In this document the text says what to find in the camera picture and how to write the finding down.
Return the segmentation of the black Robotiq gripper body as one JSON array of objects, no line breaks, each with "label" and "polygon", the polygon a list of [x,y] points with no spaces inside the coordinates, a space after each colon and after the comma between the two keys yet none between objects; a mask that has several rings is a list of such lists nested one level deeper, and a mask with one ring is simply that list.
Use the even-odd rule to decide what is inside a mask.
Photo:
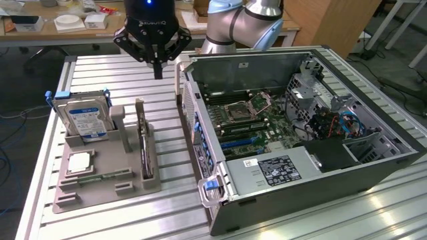
[{"label": "black Robotiq gripper body", "polygon": [[165,63],[183,50],[183,28],[176,17],[173,0],[125,0],[126,32],[142,45],[146,63]]}]

